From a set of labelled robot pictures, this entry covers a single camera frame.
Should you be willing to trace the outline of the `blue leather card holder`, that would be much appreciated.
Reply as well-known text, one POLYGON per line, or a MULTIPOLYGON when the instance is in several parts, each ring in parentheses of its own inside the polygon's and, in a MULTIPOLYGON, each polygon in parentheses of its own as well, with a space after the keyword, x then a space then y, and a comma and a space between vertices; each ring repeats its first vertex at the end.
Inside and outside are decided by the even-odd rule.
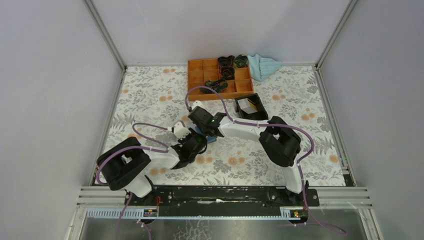
POLYGON ((207 144, 209 145, 209 144, 212 144, 212 143, 214 143, 214 142, 216 142, 217 141, 217 138, 215 137, 215 136, 208 136, 208 135, 206 135, 205 133, 203 133, 197 126, 195 127, 195 131, 198 133, 198 134, 201 134, 202 136, 204 136, 205 138, 206 138, 206 140, 207 140, 207 144))

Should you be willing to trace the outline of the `orange compartment tray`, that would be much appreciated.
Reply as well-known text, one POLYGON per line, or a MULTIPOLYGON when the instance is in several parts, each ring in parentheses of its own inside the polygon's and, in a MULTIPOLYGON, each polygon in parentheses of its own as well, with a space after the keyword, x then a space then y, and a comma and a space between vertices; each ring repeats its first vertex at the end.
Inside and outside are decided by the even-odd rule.
POLYGON ((246 55, 230 55, 218 58, 192 59, 188 61, 188 100, 211 101, 219 97, 235 99, 254 93, 249 61, 246 55))

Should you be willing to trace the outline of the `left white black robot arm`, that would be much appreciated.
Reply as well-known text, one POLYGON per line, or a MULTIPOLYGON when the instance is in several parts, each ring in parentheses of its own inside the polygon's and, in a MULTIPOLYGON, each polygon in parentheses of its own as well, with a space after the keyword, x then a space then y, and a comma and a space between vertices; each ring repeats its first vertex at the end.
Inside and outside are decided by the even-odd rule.
POLYGON ((167 149, 143 146, 136 137, 129 137, 109 149, 96 160, 95 181, 110 190, 124 189, 136 195, 144 206, 155 200, 154 185, 142 171, 145 168, 177 170, 187 167, 207 149, 205 136, 190 129, 190 133, 167 149))

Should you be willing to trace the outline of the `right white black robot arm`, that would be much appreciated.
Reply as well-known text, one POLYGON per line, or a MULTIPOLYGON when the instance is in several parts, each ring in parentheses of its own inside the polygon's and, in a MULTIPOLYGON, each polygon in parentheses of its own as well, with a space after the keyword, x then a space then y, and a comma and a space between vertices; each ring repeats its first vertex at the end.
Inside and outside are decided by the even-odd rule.
POLYGON ((286 127, 282 118, 273 116, 270 120, 257 121, 232 118, 223 112, 212 115, 200 106, 194 107, 188 118, 209 137, 236 137, 260 143, 271 162, 282 168, 287 201, 299 206, 307 199, 300 171, 295 165, 301 138, 286 127))

